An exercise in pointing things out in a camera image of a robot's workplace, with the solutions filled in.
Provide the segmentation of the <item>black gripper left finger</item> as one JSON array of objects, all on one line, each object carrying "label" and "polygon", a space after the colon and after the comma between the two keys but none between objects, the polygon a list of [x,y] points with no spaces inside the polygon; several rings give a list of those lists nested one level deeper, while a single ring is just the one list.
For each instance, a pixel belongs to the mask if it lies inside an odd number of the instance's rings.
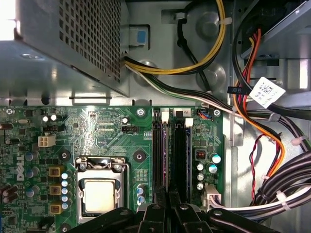
[{"label": "black gripper left finger", "polygon": [[154,190],[153,202],[136,212],[120,207],[71,230],[70,233],[163,233],[166,230],[166,189]]}]

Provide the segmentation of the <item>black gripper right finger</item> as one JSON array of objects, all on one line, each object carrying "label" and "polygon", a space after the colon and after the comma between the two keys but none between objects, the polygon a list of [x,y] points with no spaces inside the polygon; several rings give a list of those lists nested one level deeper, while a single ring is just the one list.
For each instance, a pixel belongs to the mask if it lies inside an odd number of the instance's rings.
[{"label": "black gripper right finger", "polygon": [[182,203],[178,191],[169,192],[179,233],[274,233],[275,230],[231,211],[216,208],[204,214],[199,207]]}]

